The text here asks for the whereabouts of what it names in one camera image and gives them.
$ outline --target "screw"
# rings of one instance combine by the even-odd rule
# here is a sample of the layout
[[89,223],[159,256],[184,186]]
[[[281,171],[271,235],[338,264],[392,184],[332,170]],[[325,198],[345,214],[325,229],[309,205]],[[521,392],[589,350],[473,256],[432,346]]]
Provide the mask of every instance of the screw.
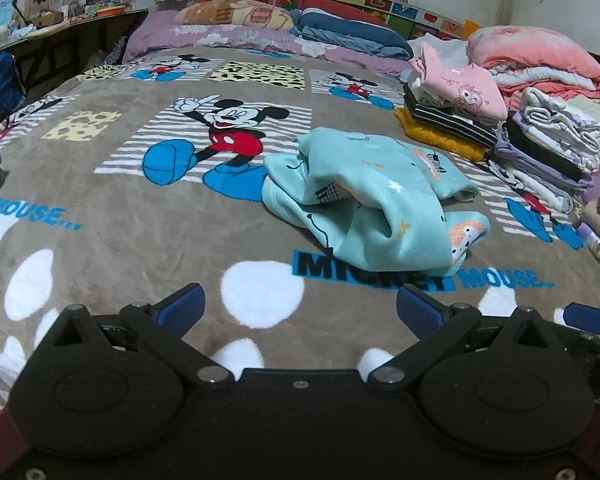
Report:
[[198,370],[198,378],[205,383],[221,383],[229,378],[229,370],[221,366],[205,366]]
[[37,467],[32,467],[28,469],[26,473],[24,473],[24,478],[27,480],[46,480],[46,474],[42,469],[38,469]]
[[561,469],[556,474],[555,480],[576,480],[576,472],[573,469]]
[[403,380],[405,373],[400,368],[383,366],[374,372],[374,377],[383,384],[394,384]]

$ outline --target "teal baby garment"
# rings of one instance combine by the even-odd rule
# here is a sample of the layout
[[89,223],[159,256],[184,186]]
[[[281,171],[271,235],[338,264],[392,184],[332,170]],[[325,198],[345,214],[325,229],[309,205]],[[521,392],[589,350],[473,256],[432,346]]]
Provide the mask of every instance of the teal baby garment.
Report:
[[468,202],[478,188],[441,153],[330,128],[297,142],[297,155],[265,158],[263,202],[339,260],[371,272],[451,276],[489,232],[478,212],[442,209],[440,200]]

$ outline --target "purple bedsheet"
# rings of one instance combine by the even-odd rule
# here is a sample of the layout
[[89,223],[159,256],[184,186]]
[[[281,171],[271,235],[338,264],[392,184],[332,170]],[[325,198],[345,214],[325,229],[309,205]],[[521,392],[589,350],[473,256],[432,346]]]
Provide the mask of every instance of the purple bedsheet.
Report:
[[177,25],[175,10],[150,12],[144,23],[129,38],[125,62],[151,50],[186,46],[226,46],[269,52],[286,52],[317,57],[327,61],[359,66],[375,72],[399,76],[411,65],[400,59],[370,56],[349,48],[297,38],[288,32],[238,25]]

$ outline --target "gray blanket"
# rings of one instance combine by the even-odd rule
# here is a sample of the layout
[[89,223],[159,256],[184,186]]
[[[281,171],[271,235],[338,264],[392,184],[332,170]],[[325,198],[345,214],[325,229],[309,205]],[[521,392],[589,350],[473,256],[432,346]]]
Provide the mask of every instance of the gray blanket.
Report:
[[238,376],[364,375],[416,341],[395,311],[404,282],[489,315],[519,304],[559,320],[571,301],[600,306],[587,250],[561,241],[548,217],[551,241],[536,237],[507,206],[524,199],[458,156],[481,196],[446,208],[483,213],[491,233],[452,278],[339,267],[258,202],[264,156],[293,152],[312,128],[405,139],[391,111],[399,89],[322,60],[196,48],[80,76],[6,133],[0,126],[0,403],[64,306],[110,314],[190,282],[207,303],[185,341]]

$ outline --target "desk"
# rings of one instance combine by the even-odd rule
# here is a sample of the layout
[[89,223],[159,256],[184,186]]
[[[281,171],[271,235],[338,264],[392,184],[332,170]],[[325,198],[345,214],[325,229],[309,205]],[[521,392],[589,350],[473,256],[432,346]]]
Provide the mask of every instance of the desk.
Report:
[[35,101],[64,81],[78,75],[98,50],[106,54],[118,38],[129,36],[144,22],[147,9],[88,18],[64,27],[42,28],[26,37],[0,46],[15,57],[20,67],[27,101]]

